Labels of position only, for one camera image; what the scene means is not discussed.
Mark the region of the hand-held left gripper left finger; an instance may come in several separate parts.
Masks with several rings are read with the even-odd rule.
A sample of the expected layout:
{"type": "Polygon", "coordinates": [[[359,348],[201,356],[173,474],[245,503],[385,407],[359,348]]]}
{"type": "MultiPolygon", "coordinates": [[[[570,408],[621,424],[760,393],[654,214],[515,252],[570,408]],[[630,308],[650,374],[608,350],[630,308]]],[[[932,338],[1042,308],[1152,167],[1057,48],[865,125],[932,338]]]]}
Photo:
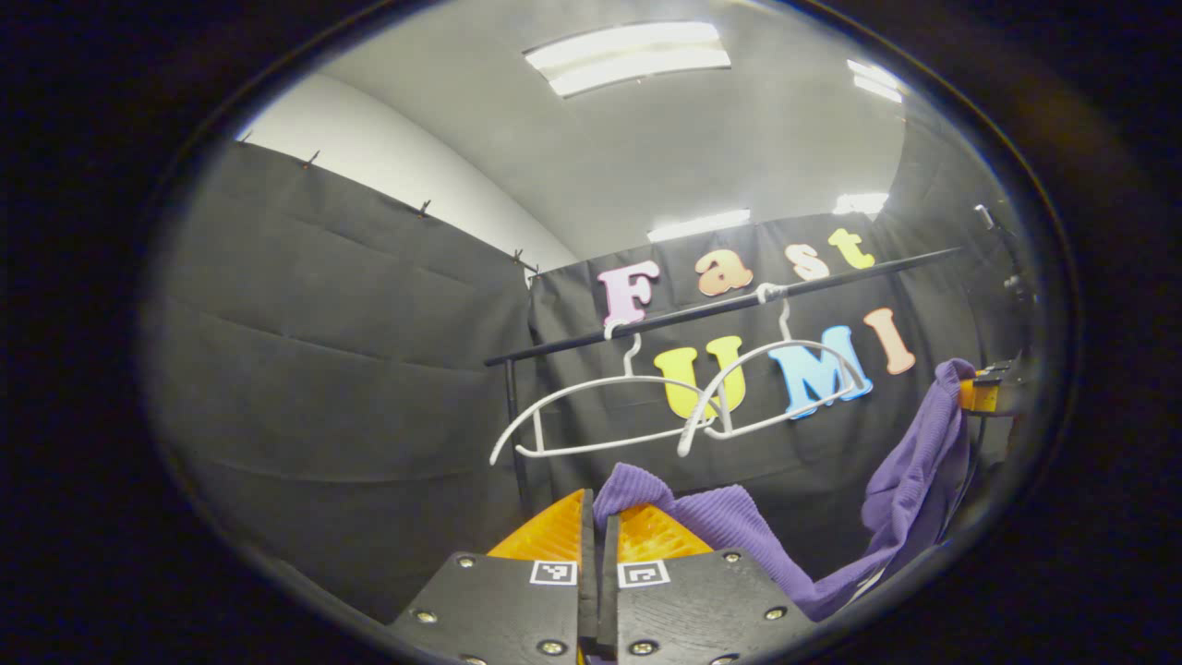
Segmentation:
{"type": "Polygon", "coordinates": [[[595,609],[592,490],[528,519],[486,554],[453,552],[392,622],[418,665],[586,665],[595,609]]]}

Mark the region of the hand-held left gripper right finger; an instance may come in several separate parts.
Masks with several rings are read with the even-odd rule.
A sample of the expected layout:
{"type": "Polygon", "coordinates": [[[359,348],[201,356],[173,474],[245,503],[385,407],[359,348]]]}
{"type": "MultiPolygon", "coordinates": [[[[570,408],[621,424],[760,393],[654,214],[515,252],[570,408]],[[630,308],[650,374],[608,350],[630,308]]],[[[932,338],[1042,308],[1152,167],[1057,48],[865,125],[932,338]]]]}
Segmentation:
{"type": "Polygon", "coordinates": [[[655,506],[608,519],[598,654],[609,665],[769,665],[814,633],[751,550],[706,546],[655,506]]]}

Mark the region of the purple ribbed shirt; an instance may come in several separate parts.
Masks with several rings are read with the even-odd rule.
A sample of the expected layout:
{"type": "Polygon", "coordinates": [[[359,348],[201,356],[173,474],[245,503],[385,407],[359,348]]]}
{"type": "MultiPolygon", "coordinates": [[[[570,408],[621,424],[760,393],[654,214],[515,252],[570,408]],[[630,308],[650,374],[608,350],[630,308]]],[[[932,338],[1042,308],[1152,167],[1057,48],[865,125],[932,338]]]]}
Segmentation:
{"type": "Polygon", "coordinates": [[[595,524],[605,527],[613,514],[655,506],[713,549],[746,550],[803,614],[821,622],[900,573],[942,536],[970,467],[959,396],[962,382],[975,374],[962,358],[935,369],[911,425],[866,485],[860,509],[871,536],[866,550],[829,576],[814,580],[793,562],[751,493],[739,485],[678,498],[658,476],[619,463],[595,498],[595,524]]]}

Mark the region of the white plastic hanger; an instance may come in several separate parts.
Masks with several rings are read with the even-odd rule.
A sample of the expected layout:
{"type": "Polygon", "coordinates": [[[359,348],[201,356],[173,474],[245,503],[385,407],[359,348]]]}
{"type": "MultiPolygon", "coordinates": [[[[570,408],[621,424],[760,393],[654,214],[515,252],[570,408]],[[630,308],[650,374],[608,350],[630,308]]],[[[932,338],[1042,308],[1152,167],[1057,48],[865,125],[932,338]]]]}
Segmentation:
{"type": "Polygon", "coordinates": [[[819,411],[823,405],[833,405],[838,400],[857,399],[873,389],[873,383],[868,379],[868,374],[855,361],[856,354],[849,343],[834,346],[821,341],[797,340],[790,335],[790,325],[787,325],[790,302],[784,295],[785,292],[785,287],[773,283],[756,286],[756,304],[760,306],[769,302],[772,296],[781,296],[782,308],[778,317],[781,340],[756,346],[751,352],[738,356],[720,367],[717,374],[714,374],[713,379],[702,389],[691,409],[691,415],[678,435],[676,454],[680,458],[691,454],[707,408],[714,409],[715,416],[720,419],[720,429],[717,432],[706,433],[706,436],[714,441],[730,441],[742,437],[742,435],[773,428],[781,422],[803,419],[803,417],[819,411]],[[769,357],[777,361],[790,396],[790,408],[777,416],[736,428],[730,420],[730,403],[728,403],[730,392],[725,386],[725,382],[736,370],[742,369],[746,363],[761,357],[769,357]]]}
{"type": "Polygon", "coordinates": [[[587,389],[617,386],[617,384],[645,383],[645,384],[662,384],[662,386],[665,387],[682,389],[683,391],[693,396],[693,402],[691,402],[693,405],[697,403],[699,397],[704,397],[706,392],[702,391],[701,387],[697,387],[695,386],[695,384],[691,384],[689,382],[680,382],[673,378],[667,378],[667,376],[663,374],[637,374],[636,371],[634,371],[634,358],[637,357],[641,352],[642,338],[639,333],[634,333],[632,338],[634,338],[632,346],[630,346],[630,348],[626,350],[626,352],[623,356],[623,359],[621,360],[623,373],[608,376],[608,378],[595,379],[591,382],[580,382],[578,384],[574,384],[573,387],[559,389],[557,392],[552,395],[546,395],[545,397],[540,397],[539,400],[535,400],[535,403],[525,408],[521,413],[518,413],[518,416],[515,417],[511,417],[508,426],[504,429],[502,433],[500,433],[499,438],[493,443],[493,446],[491,446],[488,463],[491,465],[498,463],[500,454],[504,451],[507,443],[511,441],[511,438],[513,438],[513,435],[518,433],[518,429],[521,428],[524,424],[526,424],[527,420],[532,422],[533,424],[533,433],[535,433],[535,446],[532,446],[532,449],[527,449],[527,446],[521,446],[520,443],[517,443],[513,446],[513,450],[530,459],[573,457],[574,455],[579,454],[603,452],[612,449],[623,449],[623,446],[634,446],[637,445],[637,443],[662,441],[680,433],[678,430],[669,429],[665,430],[665,432],[637,435],[637,437],[631,437],[621,441],[583,443],[583,445],[566,446],[566,449],[548,449],[548,446],[545,445],[545,433],[540,415],[543,408],[557,403],[557,400],[561,400],[564,399],[564,397],[578,395],[579,392],[585,392],[587,391],[587,389]]]}

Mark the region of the black metal clothes rack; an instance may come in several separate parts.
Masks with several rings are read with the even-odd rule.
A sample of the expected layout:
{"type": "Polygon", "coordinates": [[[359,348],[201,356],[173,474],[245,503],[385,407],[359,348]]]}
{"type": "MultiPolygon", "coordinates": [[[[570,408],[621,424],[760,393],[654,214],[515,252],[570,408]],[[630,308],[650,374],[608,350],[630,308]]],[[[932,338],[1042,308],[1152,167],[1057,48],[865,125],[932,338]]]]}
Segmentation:
{"type": "MultiPolygon", "coordinates": [[[[873,268],[864,270],[855,270],[852,273],[840,274],[839,276],[821,278],[818,279],[818,281],[803,283],[773,283],[768,294],[765,295],[765,300],[786,300],[790,296],[807,294],[807,292],[834,289],[834,287],[845,283],[856,283],[865,281],[865,279],[886,276],[886,274],[892,274],[900,270],[920,268],[920,266],[933,265],[933,262],[939,262],[941,260],[950,260],[950,257],[957,256],[957,254],[962,250],[963,248],[961,246],[955,246],[954,248],[941,249],[941,252],[929,252],[926,254],[918,254],[918,256],[915,257],[905,257],[905,260],[882,262],[882,265],[875,265],[873,268]]],[[[671,312],[671,314],[655,317],[654,319],[628,322],[623,325],[621,330],[612,330],[612,332],[609,333],[587,333],[586,335],[565,338],[565,340],[559,343],[528,346],[528,348],[515,350],[515,352],[509,352],[504,356],[486,358],[483,363],[489,367],[504,366],[508,413],[511,413],[512,417],[518,417],[518,384],[515,374],[517,361],[524,361],[524,359],[535,357],[548,357],[558,352],[566,352],[566,350],[570,348],[583,348],[583,346],[587,345],[604,344],[621,335],[638,335],[638,333],[647,333],[650,332],[650,330],[673,327],[673,325],[684,321],[709,319],[709,317],[727,314],[727,312],[732,311],[754,308],[756,306],[761,306],[761,304],[764,302],[761,302],[759,295],[756,294],[728,298],[727,300],[720,300],[717,304],[706,304],[704,306],[678,309],[671,312]]]]}

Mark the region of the black backdrop cloth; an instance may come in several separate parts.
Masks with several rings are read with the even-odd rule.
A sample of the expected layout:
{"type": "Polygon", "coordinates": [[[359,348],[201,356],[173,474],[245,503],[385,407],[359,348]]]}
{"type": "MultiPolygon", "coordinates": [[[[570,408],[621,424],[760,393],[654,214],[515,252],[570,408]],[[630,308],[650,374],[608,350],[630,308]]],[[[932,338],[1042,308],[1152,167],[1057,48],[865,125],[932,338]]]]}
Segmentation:
{"type": "Polygon", "coordinates": [[[697,433],[528,459],[537,508],[617,464],[676,495],[742,484],[790,556],[823,576],[870,533],[862,493],[940,363],[1017,356],[1025,317],[1001,245],[948,163],[878,219],[830,214],[634,246],[527,281],[506,253],[397,200],[261,146],[230,146],[174,219],[144,317],[151,412],[225,530],[392,622],[456,549],[521,524],[505,370],[533,345],[602,333],[608,279],[654,319],[756,283],[836,276],[961,246],[927,268],[794,296],[790,330],[840,348],[868,395],[733,441],[697,433]]]}

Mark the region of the large ceiling light panel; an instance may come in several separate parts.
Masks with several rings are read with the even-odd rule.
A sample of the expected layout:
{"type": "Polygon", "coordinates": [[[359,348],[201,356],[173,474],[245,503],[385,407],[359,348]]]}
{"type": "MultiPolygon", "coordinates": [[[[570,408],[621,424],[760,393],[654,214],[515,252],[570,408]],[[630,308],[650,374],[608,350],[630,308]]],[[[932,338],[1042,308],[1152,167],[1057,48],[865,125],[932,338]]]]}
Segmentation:
{"type": "Polygon", "coordinates": [[[592,30],[544,43],[522,57],[561,98],[657,74],[730,69],[717,27],[690,20],[592,30]]]}

